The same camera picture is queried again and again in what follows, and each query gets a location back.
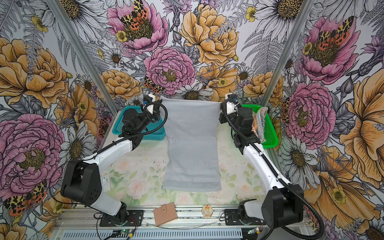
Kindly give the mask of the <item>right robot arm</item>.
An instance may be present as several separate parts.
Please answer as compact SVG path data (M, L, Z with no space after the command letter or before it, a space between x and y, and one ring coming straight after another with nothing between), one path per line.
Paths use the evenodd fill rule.
M246 200L240 203L241 220L246 223L259 221L271 229L301 222L304 204L296 194L302 194L302 190L294 186L290 191L292 184L266 155L253 131L253 110L234 100L225 100L221 106L220 123L229 124L235 147L250 161L267 193L262 202Z

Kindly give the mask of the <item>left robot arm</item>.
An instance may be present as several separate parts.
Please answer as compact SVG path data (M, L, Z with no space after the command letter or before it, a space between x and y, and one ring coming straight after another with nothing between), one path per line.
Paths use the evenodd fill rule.
M147 103L141 109L140 113L135 109L123 113L124 126L116 141L82 160L68 162L61 187L63 197L110 216L120 226L128 220L127 205L103 190L101 173L136 149L144 136L156 132L147 131L147 126L161 120L161 111L167 112L161 100Z

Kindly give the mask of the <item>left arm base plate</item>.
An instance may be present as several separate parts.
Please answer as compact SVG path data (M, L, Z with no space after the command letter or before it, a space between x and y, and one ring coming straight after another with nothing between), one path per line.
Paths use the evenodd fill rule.
M126 210L116 216L103 214L99 223L100 227L140 227L144 219L143 210Z

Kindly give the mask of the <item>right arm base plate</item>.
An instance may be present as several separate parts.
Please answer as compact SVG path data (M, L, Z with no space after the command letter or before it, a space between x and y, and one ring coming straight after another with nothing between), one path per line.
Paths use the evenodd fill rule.
M244 212L238 209L225 209L224 222L227 226L255 226L264 224L263 220L248 217Z

